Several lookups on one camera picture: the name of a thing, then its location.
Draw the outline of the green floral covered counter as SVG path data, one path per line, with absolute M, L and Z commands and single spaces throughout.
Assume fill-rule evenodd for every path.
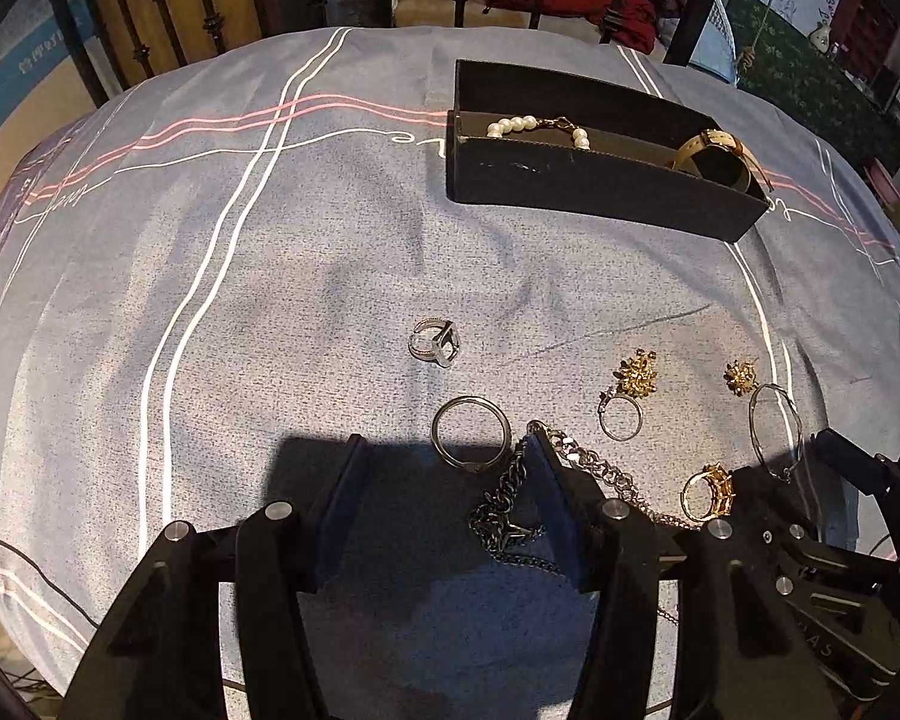
M 831 143 L 857 171 L 873 161 L 898 171 L 899 128 L 831 59 L 759 0 L 728 0 L 725 8 L 738 55 L 754 50 L 738 70 L 740 88 Z

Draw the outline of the gold flower earring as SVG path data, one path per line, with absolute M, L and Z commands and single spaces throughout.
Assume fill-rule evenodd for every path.
M 724 381 L 728 390 L 735 397 L 744 397 L 752 394 L 759 387 L 758 372 L 756 372 L 756 364 L 745 359 L 740 361 L 735 359 L 725 366 Z

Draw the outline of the grey striped bed sheet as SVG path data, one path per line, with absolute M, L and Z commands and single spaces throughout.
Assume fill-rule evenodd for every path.
M 735 244 L 445 195 L 458 60 L 699 110 L 766 166 Z M 554 718 L 593 603 L 466 528 L 497 418 L 564 429 L 657 511 L 749 465 L 724 367 L 900 455 L 900 234 L 823 138 L 689 68 L 514 29 L 276 37 L 141 83 L 16 171 L 0 249 L 0 617 L 64 689 L 160 528 L 256 511 L 286 440 L 380 465 L 302 603 L 347 718 Z

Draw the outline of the black cardboard jewelry box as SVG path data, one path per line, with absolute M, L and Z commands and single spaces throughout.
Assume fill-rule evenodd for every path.
M 447 197 L 735 242 L 769 210 L 769 195 L 668 167 L 674 152 L 706 128 L 720 127 L 697 110 L 627 86 L 458 60 L 447 122 Z

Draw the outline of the white ceramic vase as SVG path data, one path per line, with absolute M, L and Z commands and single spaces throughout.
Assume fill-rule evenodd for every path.
M 820 54 L 827 54 L 831 46 L 831 25 L 823 21 L 808 34 L 808 41 Z

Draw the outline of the light blue cushion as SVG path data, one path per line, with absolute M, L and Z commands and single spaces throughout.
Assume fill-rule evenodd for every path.
M 722 0 L 715 0 L 707 21 L 692 51 L 689 65 L 705 71 L 730 86 L 738 85 L 738 54 L 727 9 Z

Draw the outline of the pink stool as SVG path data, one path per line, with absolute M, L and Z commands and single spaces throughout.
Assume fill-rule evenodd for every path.
M 882 205 L 893 206 L 899 202 L 900 193 L 893 182 L 893 177 L 886 171 L 886 167 L 880 161 L 871 160 L 866 165 L 865 172 L 866 180 L 870 187 L 873 188 L 873 192 L 875 192 Z

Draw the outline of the red blanket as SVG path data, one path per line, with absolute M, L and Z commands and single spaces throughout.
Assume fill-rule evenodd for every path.
M 583 18 L 603 36 L 644 54 L 656 44 L 656 11 L 650 0 L 482 0 L 491 8 L 559 18 Z

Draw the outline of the gold wrist watch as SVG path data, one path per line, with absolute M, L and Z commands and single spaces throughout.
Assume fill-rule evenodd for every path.
M 706 128 L 689 138 L 668 161 L 673 171 L 704 177 L 736 192 L 769 195 L 772 190 L 767 172 L 740 138 L 720 128 Z

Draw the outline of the thin silver bangle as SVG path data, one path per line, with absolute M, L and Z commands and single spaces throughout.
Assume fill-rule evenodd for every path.
M 792 483 L 805 460 L 802 417 L 784 387 L 759 383 L 748 398 L 748 431 L 759 466 L 781 483 Z

